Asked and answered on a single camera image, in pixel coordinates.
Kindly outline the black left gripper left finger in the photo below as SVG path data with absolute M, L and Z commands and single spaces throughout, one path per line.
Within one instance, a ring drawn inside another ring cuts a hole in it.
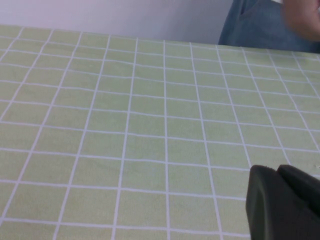
M 320 238 L 320 214 L 315 214 L 272 168 L 250 168 L 245 209 L 253 240 Z

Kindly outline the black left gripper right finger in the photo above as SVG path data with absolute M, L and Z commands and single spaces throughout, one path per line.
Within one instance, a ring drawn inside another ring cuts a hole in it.
M 290 186 L 293 192 L 308 204 L 316 215 L 320 214 L 319 179 L 294 166 L 285 164 L 278 167 L 277 173 Z

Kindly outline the person's right hand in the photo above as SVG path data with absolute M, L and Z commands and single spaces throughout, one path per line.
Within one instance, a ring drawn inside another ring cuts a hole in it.
M 302 38 L 313 42 L 319 42 L 319 8 L 319 0 L 284 0 L 284 19 L 288 27 Z

